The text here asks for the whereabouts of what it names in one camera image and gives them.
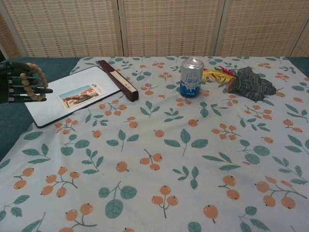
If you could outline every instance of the aluminum can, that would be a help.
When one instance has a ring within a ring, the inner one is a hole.
[[[188,58],[182,62],[179,92],[184,97],[193,98],[198,95],[204,63],[197,58]]]

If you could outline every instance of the robotic hand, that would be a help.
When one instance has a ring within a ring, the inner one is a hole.
[[[36,64],[0,63],[0,104],[46,101],[46,93],[53,92],[47,87],[45,74]]]

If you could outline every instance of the tablecloth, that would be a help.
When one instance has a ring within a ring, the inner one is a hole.
[[[286,58],[199,58],[278,92],[253,102],[203,82],[186,99],[186,57],[83,58],[71,73],[105,59],[140,99],[31,125],[0,163],[0,230],[307,231],[309,78]]]

